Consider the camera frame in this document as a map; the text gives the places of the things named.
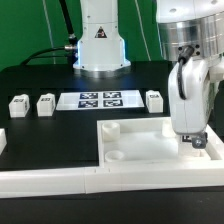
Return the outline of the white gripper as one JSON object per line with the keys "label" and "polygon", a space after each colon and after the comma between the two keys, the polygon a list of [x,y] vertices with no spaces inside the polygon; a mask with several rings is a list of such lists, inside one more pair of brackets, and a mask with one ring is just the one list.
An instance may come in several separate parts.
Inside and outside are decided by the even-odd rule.
{"label": "white gripper", "polygon": [[[224,56],[196,60],[191,57],[182,66],[182,85],[185,100],[179,95],[179,64],[172,69],[168,79],[168,96],[172,127],[177,134],[198,134],[205,130],[217,86],[224,79]],[[208,134],[203,132],[192,138],[194,148],[205,148]]]}

